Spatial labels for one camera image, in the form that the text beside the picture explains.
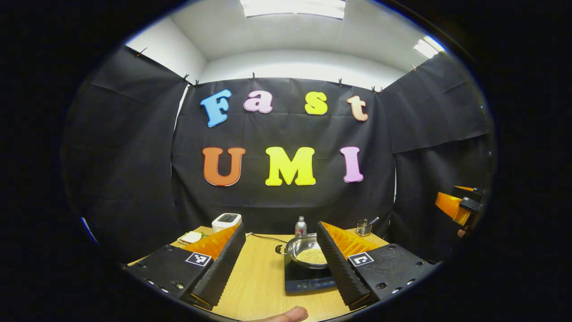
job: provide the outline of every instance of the pan handle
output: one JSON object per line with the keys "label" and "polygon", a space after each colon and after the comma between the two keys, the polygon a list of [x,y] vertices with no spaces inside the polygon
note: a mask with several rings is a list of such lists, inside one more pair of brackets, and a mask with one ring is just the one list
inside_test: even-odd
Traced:
{"label": "pan handle", "polygon": [[282,251],[281,251],[282,246],[286,246],[286,245],[278,245],[278,246],[276,246],[276,248],[274,248],[274,251],[276,252],[276,254],[288,255],[287,253],[282,253]]}

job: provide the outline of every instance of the white wall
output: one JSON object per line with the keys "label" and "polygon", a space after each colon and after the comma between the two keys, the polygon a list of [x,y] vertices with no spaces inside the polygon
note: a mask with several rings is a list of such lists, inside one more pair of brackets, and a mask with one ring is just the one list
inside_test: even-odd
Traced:
{"label": "white wall", "polygon": [[181,77],[194,83],[200,79],[206,59],[171,18],[166,18],[141,31],[125,45],[155,60]]}
{"label": "white wall", "polygon": [[271,50],[239,54],[207,63],[201,83],[256,77],[291,77],[337,82],[370,89],[389,86],[401,70],[344,54],[311,50]]}

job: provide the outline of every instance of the foam letter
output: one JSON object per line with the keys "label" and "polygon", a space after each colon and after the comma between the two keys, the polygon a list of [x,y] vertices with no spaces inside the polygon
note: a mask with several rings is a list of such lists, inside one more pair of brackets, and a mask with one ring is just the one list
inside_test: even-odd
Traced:
{"label": "foam letter", "polygon": [[267,91],[254,91],[248,94],[251,99],[244,101],[244,109],[247,111],[260,111],[260,113],[268,113],[272,110],[272,94]]}
{"label": "foam letter", "polygon": [[310,92],[306,94],[306,112],[308,114],[322,115],[328,111],[328,104],[325,103],[326,96],[321,92]]}
{"label": "foam letter", "polygon": [[230,97],[231,92],[228,89],[220,91],[213,96],[209,96],[201,101],[201,105],[205,107],[206,114],[209,116],[209,127],[213,127],[217,124],[224,122],[228,116],[221,113],[223,111],[228,111],[228,101],[225,97]]}
{"label": "foam letter", "polygon": [[286,151],[281,147],[270,147],[266,149],[266,154],[270,156],[270,175],[266,179],[267,186],[279,186],[282,180],[279,178],[279,171],[286,184],[291,184],[294,175],[298,172],[296,184],[298,186],[311,186],[316,183],[312,175],[312,155],[314,149],[308,147],[299,148],[296,155],[290,161]]}
{"label": "foam letter", "polygon": [[358,182],[363,180],[363,175],[359,172],[358,147],[343,147],[340,149],[345,159],[345,182]]}
{"label": "foam letter", "polygon": [[221,148],[204,148],[202,154],[205,156],[204,176],[206,181],[214,186],[231,186],[240,179],[240,166],[243,154],[247,151],[243,148],[230,148],[228,154],[231,155],[231,173],[226,176],[219,174],[219,156],[223,154]]}
{"label": "foam letter", "polygon": [[366,102],[360,101],[359,96],[352,96],[348,99],[348,103],[352,104],[352,113],[356,120],[367,120],[367,114],[362,111],[362,106],[366,106]]}

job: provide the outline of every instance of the stainless steel pan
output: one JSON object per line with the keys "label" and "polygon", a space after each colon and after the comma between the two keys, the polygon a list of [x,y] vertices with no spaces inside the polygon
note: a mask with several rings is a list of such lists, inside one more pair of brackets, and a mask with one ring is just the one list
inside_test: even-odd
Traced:
{"label": "stainless steel pan", "polygon": [[[282,246],[286,246],[284,249],[286,253],[282,253],[281,251]],[[316,240],[316,233],[306,234],[293,238],[286,245],[277,245],[275,251],[277,254],[290,256],[292,261],[305,268],[310,268],[310,269],[328,268],[328,264],[313,264],[313,263],[299,261],[296,258],[296,256],[298,256],[298,254],[307,249],[320,249],[320,245]]]}

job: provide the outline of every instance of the induction cooktop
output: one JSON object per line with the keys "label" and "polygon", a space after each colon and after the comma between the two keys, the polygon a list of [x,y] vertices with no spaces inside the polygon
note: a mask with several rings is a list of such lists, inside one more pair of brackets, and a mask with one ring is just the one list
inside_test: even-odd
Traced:
{"label": "induction cooktop", "polygon": [[288,255],[284,256],[284,282],[286,293],[289,294],[316,292],[336,287],[329,268],[304,268],[293,262]]}

